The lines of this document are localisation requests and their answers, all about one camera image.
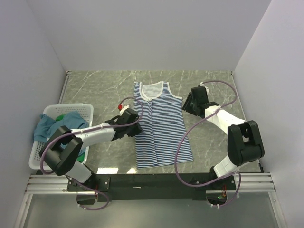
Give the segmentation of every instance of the blue towel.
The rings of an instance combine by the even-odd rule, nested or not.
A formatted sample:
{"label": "blue towel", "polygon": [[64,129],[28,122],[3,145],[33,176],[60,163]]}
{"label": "blue towel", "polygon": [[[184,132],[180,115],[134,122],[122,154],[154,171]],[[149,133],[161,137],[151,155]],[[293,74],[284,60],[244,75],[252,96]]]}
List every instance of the blue towel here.
{"label": "blue towel", "polygon": [[[46,114],[41,114],[39,117],[41,120],[34,130],[34,141],[39,141],[42,143],[46,143],[48,138],[50,138],[61,126],[66,126],[69,129],[81,129],[89,126],[89,124],[83,118],[81,118],[79,113],[76,111],[65,114],[63,119],[59,121],[52,119]],[[84,152],[86,152],[86,150],[82,149],[78,156]]]}

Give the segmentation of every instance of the white backdrop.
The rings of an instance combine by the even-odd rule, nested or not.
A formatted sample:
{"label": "white backdrop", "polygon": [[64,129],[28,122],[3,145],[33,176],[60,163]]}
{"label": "white backdrop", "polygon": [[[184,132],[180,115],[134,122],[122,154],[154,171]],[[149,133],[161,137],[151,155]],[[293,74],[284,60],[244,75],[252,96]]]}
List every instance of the white backdrop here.
{"label": "white backdrop", "polygon": [[272,0],[235,70],[290,228],[304,224],[304,1]]}
{"label": "white backdrop", "polygon": [[13,227],[29,180],[38,115],[56,104],[65,72],[24,0],[0,1],[0,221]]}
{"label": "white backdrop", "polygon": [[27,0],[66,70],[234,70],[270,0]]}

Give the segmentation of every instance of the laundry basket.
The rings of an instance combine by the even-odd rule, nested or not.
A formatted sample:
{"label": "laundry basket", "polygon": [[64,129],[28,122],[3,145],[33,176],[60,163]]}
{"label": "laundry basket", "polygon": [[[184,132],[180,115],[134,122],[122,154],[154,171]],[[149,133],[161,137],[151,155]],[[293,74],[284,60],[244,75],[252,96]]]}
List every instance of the laundry basket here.
{"label": "laundry basket", "polygon": [[[55,104],[55,105],[50,105],[45,108],[43,111],[44,114],[47,114],[49,117],[56,119],[59,115],[62,114],[67,114],[72,111],[77,111],[80,116],[88,122],[89,126],[92,126],[92,121],[93,121],[93,106],[91,104]],[[34,170],[39,170],[40,169],[40,156],[39,152],[44,146],[44,143],[34,141],[33,147],[32,147],[32,152],[30,153],[29,157],[29,166],[34,169]],[[85,159],[82,162],[83,164],[87,160],[89,152],[89,147],[85,149]],[[50,170],[50,167],[44,163],[43,168],[45,170]]]}

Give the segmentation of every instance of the gray marble table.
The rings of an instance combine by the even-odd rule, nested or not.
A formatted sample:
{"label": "gray marble table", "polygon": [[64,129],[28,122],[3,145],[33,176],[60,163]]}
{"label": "gray marble table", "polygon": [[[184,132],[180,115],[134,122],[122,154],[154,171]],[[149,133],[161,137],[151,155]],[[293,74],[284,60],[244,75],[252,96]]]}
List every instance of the gray marble table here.
{"label": "gray marble table", "polygon": [[[168,81],[171,91],[186,100],[192,87],[208,79],[220,79],[234,85],[230,71],[70,71],[64,89],[62,103],[89,103],[94,107],[93,125],[119,114],[117,106],[127,96],[133,95],[134,81],[152,84]],[[233,92],[225,84],[210,83],[209,100],[218,104],[233,99]],[[124,103],[133,106],[133,101]],[[226,111],[244,119],[244,113],[237,100]],[[186,129],[201,118],[183,112]],[[194,161],[178,165],[179,172],[209,172],[227,155],[227,136],[215,125],[205,122],[189,134]],[[86,165],[98,173],[174,173],[173,165],[136,169],[134,138],[125,136],[113,142],[90,146]],[[259,162],[253,162],[241,169],[242,172],[260,172]]]}

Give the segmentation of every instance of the striped tank top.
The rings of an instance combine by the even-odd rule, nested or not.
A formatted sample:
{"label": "striped tank top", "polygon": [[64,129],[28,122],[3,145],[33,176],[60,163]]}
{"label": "striped tank top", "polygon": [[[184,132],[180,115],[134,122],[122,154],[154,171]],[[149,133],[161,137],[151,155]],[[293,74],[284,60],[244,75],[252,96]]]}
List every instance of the striped tank top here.
{"label": "striped tank top", "polygon": [[[174,96],[168,82],[151,85],[134,82],[134,97],[143,105],[139,124],[142,133],[135,136],[138,169],[174,164],[177,147],[186,133],[182,116],[182,97]],[[135,101],[134,109],[141,114]],[[193,161],[188,137],[180,147],[177,163]]]}

